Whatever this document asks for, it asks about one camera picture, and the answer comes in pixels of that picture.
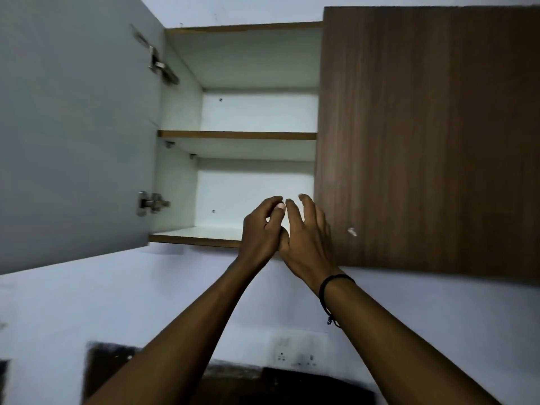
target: black thread bracelet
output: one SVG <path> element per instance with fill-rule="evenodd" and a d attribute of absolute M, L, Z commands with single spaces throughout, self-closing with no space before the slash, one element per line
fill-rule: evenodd
<path fill-rule="evenodd" d="M 356 284 L 356 281 L 350 278 L 347 274 L 336 274 L 336 275 L 331 275 L 330 277 L 326 278 L 322 282 L 321 287 L 319 288 L 319 300 L 321 301 L 322 308 L 324 308 L 325 312 L 328 314 L 327 324 L 330 325 L 332 324 L 332 321 L 334 321 L 335 326 L 338 328 L 341 328 L 340 325 L 336 322 L 336 319 L 334 318 L 332 313 L 328 311 L 328 308 L 326 308 L 326 303 L 325 303 L 325 288 L 326 288 L 326 285 L 329 282 L 331 282 L 333 279 L 349 279 L 355 284 Z"/>

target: wooden cabinet door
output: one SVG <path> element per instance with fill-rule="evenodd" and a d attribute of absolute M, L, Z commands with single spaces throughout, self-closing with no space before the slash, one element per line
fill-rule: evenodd
<path fill-rule="evenodd" d="M 0 0 L 0 274 L 147 244 L 163 50 L 140 0 Z"/>
<path fill-rule="evenodd" d="M 540 276 L 540 8 L 327 8 L 315 198 L 341 265 Z"/>

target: power socket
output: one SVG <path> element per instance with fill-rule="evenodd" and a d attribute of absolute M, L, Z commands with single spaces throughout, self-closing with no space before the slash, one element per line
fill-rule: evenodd
<path fill-rule="evenodd" d="M 283 330 L 273 340 L 271 366 L 300 372 L 325 373 L 328 369 L 328 334 Z"/>

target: cabinet hinge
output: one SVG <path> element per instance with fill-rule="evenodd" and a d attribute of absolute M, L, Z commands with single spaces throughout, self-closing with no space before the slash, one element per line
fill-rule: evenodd
<path fill-rule="evenodd" d="M 150 196 L 147 192 L 140 191 L 137 197 L 137 215 L 146 216 L 146 210 L 150 209 L 150 213 L 159 213 L 162 207 L 171 207 L 171 202 L 163 200 L 159 193 L 152 193 Z"/>
<path fill-rule="evenodd" d="M 133 25 L 131 26 L 131 31 L 133 32 L 133 36 L 136 38 L 136 40 L 139 41 L 139 43 L 144 47 L 148 48 L 148 51 L 150 51 L 150 65 L 148 68 L 150 68 L 153 72 L 161 71 L 161 77 L 166 84 L 178 85 L 180 83 L 179 77 L 176 76 L 171 67 L 159 59 L 159 52 L 156 47 L 150 44 L 140 33 L 140 31 Z"/>

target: wooden shelf edge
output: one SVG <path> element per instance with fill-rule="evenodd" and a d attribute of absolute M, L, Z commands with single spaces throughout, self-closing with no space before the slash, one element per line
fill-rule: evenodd
<path fill-rule="evenodd" d="M 213 247 L 229 247 L 229 248 L 240 247 L 240 240 L 224 240 L 223 238 L 168 236 L 165 234 L 151 234 L 148 236 L 148 241 L 155 242 L 155 243 L 173 243 L 177 245 L 213 246 Z"/>
<path fill-rule="evenodd" d="M 158 130 L 160 138 L 317 140 L 316 132 L 232 132 L 213 130 Z"/>
<path fill-rule="evenodd" d="M 241 32 L 253 30 L 302 30 L 322 28 L 322 21 L 273 22 L 269 24 L 216 25 L 208 27 L 166 28 L 166 34 L 201 34 L 209 32 Z"/>

